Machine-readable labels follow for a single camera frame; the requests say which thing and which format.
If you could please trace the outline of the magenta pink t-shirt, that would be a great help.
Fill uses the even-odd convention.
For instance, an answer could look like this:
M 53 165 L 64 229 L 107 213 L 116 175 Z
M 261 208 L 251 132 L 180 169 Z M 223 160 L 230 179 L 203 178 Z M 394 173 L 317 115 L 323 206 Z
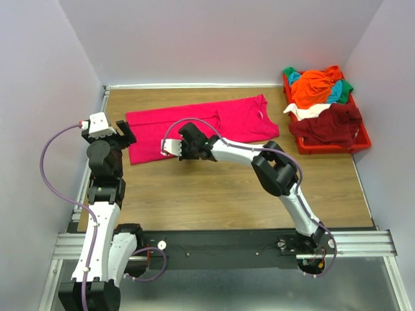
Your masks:
M 126 120 L 137 139 L 137 143 L 128 149 L 130 164 L 165 159 L 161 154 L 161 140 L 173 123 L 185 118 L 196 118 L 195 125 L 208 137 L 215 132 L 201 121 L 212 125 L 221 136 L 240 143 L 266 141 L 279 136 L 279 127 L 270 120 L 263 95 L 128 112 Z

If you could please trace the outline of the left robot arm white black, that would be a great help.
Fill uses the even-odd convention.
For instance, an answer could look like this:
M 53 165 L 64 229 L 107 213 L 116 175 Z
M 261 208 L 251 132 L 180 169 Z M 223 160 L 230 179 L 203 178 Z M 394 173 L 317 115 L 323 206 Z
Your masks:
M 65 310 L 118 310 L 119 284 L 129 256 L 143 250 L 139 224 L 117 224 L 125 196 L 123 150 L 136 142 L 130 126 L 117 121 L 113 128 L 103 119 L 88 121 L 82 137 L 91 170 L 87 191 L 89 221 L 77 266 L 58 291 Z

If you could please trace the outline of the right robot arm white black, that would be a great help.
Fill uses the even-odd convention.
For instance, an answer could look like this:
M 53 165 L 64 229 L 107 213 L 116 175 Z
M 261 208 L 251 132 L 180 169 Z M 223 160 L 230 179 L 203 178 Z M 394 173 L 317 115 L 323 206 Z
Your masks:
M 326 233 L 320 219 L 312 212 L 300 184 L 302 170 L 274 141 L 265 145 L 244 144 L 219 135 L 207 137 L 188 122 L 178 133 L 179 159 L 227 161 L 252 167 L 262 188 L 281 200 L 294 222 L 296 237 L 288 238 L 288 247 L 311 254 L 322 246 Z

